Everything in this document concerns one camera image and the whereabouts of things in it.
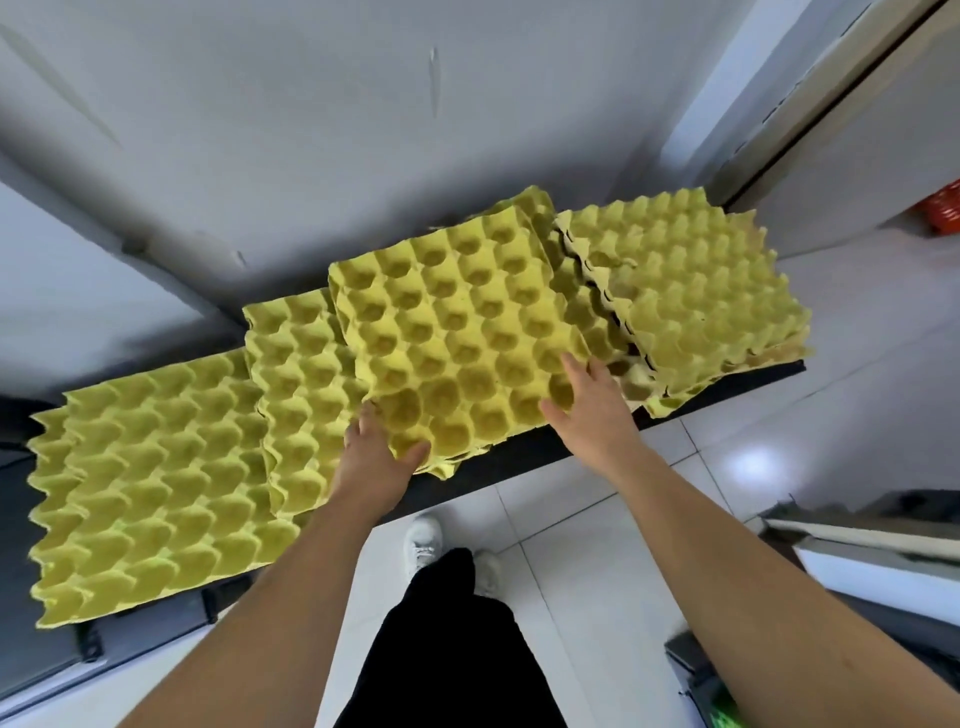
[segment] finger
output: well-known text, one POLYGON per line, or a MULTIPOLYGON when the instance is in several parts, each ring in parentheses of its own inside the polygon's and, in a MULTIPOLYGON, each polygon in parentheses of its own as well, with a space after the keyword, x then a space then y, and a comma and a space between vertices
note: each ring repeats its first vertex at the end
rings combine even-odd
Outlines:
POLYGON ((596 356, 592 356, 590 358, 590 361, 587 363, 587 368, 594 381, 598 381, 601 384, 616 383, 613 379, 613 375, 610 373, 610 370, 607 369, 607 365, 600 361, 600 359, 598 359, 596 356))
POLYGON ((570 386, 573 387, 573 397, 576 399, 580 397, 580 393, 583 392, 584 388, 589 384, 591 377, 587 370, 584 369, 584 365, 573 358, 572 353, 562 353, 560 360, 564 364, 566 378, 570 380, 570 386))
POLYGON ((357 415, 360 422, 361 435, 384 435, 383 425, 380 423, 379 412, 376 404, 372 400, 367 400, 360 405, 360 412, 357 415))
POLYGON ((540 400, 540 412, 543 414, 543 418, 546 420, 546 423, 553 427, 558 435, 562 435, 562 430, 566 429, 566 424, 570 420, 570 416, 567 415, 560 406, 550 399, 540 400))
POLYGON ((350 447, 350 443, 360 436, 360 422, 355 417, 350 420, 347 429, 344 432, 344 449, 350 447))
POLYGON ((430 443, 427 440, 420 440, 414 443, 397 459, 398 463, 403 463, 410 469, 412 474, 426 460, 430 454, 430 443))

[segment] forearm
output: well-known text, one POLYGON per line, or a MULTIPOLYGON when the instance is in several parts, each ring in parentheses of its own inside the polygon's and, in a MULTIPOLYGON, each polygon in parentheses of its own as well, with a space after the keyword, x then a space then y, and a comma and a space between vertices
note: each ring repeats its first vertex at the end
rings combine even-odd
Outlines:
POLYGON ((752 724, 947 725, 960 698, 655 453, 610 473, 752 724))
POLYGON ((372 526, 347 500, 319 509, 122 728, 313 726, 372 526))

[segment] black pants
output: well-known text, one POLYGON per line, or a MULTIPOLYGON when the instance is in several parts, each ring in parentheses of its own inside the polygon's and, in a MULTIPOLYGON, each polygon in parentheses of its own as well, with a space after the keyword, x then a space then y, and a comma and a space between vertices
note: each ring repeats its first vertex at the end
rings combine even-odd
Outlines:
POLYGON ((338 728, 565 726, 514 613, 474 595, 473 581, 465 548, 417 572, 383 620, 338 728))

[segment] orange basket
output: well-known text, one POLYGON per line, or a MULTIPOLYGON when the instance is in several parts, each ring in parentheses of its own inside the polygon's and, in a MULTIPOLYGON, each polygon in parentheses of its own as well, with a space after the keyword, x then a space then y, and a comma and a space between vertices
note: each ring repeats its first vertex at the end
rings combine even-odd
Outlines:
POLYGON ((934 192, 919 207, 937 232, 953 235, 960 232, 960 180, 934 192))

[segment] shoe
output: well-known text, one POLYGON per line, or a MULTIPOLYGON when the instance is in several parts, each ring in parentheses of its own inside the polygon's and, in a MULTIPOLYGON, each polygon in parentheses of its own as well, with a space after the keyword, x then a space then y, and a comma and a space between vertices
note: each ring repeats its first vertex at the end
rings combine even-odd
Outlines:
POLYGON ((444 530, 433 516, 414 519, 403 537, 403 566, 407 581, 423 567, 441 557, 444 552, 444 530))
POLYGON ((500 557, 491 551, 473 554, 473 570, 476 572, 473 593, 499 599, 501 594, 500 557))

